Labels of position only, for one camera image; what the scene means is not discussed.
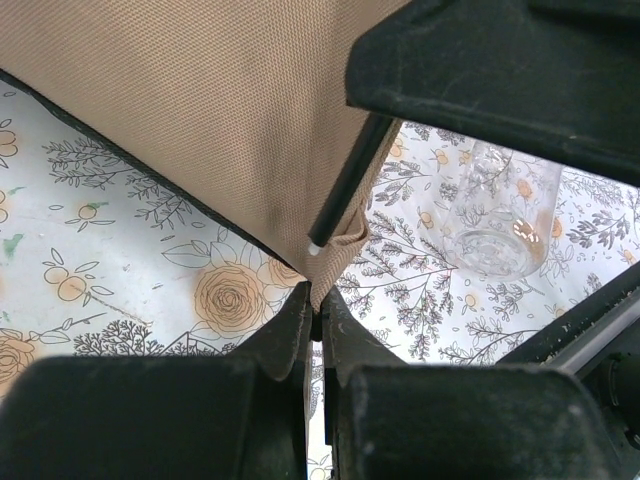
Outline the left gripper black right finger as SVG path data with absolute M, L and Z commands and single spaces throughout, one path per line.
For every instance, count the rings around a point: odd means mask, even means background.
M 573 376 L 530 365 L 412 365 L 322 304 L 326 439 L 337 479 L 619 479 L 599 409 Z

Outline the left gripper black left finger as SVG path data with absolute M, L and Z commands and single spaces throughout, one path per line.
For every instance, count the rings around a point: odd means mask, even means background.
M 1 404 L 5 479 L 303 479 L 310 286 L 223 356 L 48 357 Z

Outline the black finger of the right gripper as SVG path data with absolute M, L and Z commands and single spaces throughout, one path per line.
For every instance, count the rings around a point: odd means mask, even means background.
M 639 182 L 635 1 L 412 1 L 361 35 L 354 107 Z

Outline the black tent pole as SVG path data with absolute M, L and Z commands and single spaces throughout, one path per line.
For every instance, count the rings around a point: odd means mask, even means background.
M 369 114 L 309 233 L 308 253 L 317 256 L 328 244 L 371 166 L 392 124 L 390 117 Z

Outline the beige fabric pet tent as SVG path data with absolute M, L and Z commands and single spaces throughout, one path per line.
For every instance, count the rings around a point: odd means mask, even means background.
M 319 306 L 364 245 L 398 133 L 374 147 L 328 245 L 308 233 L 365 123 L 354 41 L 397 1 L 5 1 L 1 68 L 251 235 Z

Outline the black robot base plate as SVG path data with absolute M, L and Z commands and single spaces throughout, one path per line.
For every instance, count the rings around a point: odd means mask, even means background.
M 500 361 L 574 375 L 638 449 L 639 266 L 615 277 Z

